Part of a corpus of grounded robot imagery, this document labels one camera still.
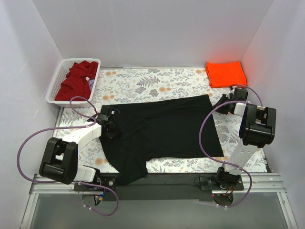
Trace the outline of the black t-shirt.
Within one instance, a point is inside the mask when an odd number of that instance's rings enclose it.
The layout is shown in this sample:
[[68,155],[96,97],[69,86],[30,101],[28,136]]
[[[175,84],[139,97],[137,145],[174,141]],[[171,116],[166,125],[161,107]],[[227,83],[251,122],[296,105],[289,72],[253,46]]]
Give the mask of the black t-shirt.
[[108,162],[119,172],[116,182],[127,185],[145,177],[151,159],[200,158],[204,151],[223,157],[213,117],[202,123],[212,110],[208,95],[150,103],[114,104],[122,133],[100,137]]

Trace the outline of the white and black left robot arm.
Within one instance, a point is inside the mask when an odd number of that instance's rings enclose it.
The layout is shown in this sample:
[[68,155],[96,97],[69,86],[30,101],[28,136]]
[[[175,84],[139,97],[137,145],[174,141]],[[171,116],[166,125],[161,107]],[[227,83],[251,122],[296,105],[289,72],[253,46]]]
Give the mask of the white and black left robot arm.
[[120,135],[122,128],[117,119],[120,111],[114,106],[104,105],[100,112],[88,116],[83,128],[63,138],[52,137],[48,140],[42,157],[39,174],[42,177],[64,184],[85,182],[89,190],[101,187],[100,171],[78,163],[78,155],[85,146],[102,136],[113,139]]

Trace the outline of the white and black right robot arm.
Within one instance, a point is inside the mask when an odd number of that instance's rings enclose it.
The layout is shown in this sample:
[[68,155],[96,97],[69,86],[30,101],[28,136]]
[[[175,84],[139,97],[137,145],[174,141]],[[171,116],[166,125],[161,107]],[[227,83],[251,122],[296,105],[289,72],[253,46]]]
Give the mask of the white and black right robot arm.
[[216,110],[220,114],[232,113],[242,118],[239,143],[227,160],[228,164],[224,163],[217,170],[215,182],[223,190],[236,186],[241,180],[241,169],[252,155],[273,142],[277,115],[274,108],[246,104],[246,89],[230,87],[230,90],[214,105],[214,108],[223,105]]

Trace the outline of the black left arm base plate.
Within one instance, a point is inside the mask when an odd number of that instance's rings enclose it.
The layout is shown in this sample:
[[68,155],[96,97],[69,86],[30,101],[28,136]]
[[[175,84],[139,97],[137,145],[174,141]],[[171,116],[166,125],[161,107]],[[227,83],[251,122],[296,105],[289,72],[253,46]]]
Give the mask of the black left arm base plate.
[[96,185],[99,186],[105,186],[107,188],[110,188],[111,190],[115,190],[116,188],[116,181],[114,176],[97,176],[93,179],[92,182],[90,182],[91,186],[83,184],[84,181],[78,182],[74,184],[74,191],[97,191],[102,192],[104,191],[104,188],[96,187]]

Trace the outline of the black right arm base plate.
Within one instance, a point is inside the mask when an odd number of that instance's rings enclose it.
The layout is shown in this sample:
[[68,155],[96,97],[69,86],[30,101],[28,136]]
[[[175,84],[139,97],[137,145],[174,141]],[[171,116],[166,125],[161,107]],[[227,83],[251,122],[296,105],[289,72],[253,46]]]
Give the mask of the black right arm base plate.
[[199,187],[203,191],[212,191],[212,190],[219,190],[219,191],[228,191],[234,187],[234,191],[242,191],[244,190],[243,181],[239,178],[236,185],[233,186],[223,186],[219,182],[216,181],[216,174],[208,174],[205,176],[199,177]]

